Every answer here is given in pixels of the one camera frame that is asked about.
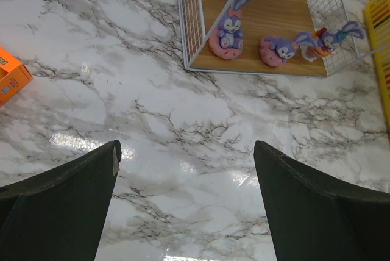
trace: pink plush base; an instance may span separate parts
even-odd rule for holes
[[[214,55],[224,60],[233,60],[239,57],[243,52],[242,50],[233,48],[224,49],[219,45],[218,30],[218,28],[214,30],[208,39],[208,45]]]
[[[280,67],[284,63],[282,63],[282,58],[278,56],[276,51],[274,49],[270,49],[269,45],[271,42],[266,41],[267,37],[263,37],[260,41],[260,49],[259,49],[259,54],[261,57],[261,60],[267,64],[270,67]]]

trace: stuffed bunny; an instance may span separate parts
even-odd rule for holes
[[[294,40],[287,40],[284,37],[266,37],[265,41],[270,43],[269,49],[273,49],[282,58],[282,63],[294,57],[299,46],[317,47],[317,41],[311,37],[310,32],[299,32]]]
[[[318,46],[326,52],[332,52],[335,48],[341,46],[348,35],[360,39],[365,38],[364,31],[358,27],[359,23],[357,21],[348,21],[335,34],[331,34],[326,28],[323,28],[317,33],[319,37]]]
[[[241,7],[247,4],[250,0],[234,0],[228,11],[218,23],[218,37],[222,48],[243,49],[244,32],[241,27]]]

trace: orange box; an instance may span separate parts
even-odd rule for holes
[[[31,80],[22,62],[0,47],[0,107]]]

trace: plush toy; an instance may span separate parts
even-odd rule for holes
[[[317,41],[311,37],[310,32],[299,32],[294,40],[284,37],[263,37],[260,42],[260,57],[271,67],[279,67],[295,56],[299,46],[317,46]]]
[[[326,28],[322,28],[314,35],[317,38],[318,47],[313,48],[302,46],[302,56],[306,60],[312,62],[318,57],[327,57],[329,55],[332,55],[332,52],[342,45],[347,36],[364,39],[366,34],[362,29],[358,27],[359,23],[357,21],[348,21],[335,34],[329,32]]]
[[[213,53],[225,60],[237,58],[243,51],[243,36],[241,30],[241,7],[250,0],[234,0],[228,11],[223,15],[218,27],[211,34],[208,44]]]

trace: marble floor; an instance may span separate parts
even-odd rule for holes
[[[367,0],[344,1],[363,21]],[[0,185],[120,139],[98,261],[275,260],[256,140],[390,192],[369,59],[323,80],[189,73],[176,0],[1,4],[1,46],[34,81],[0,109]]]

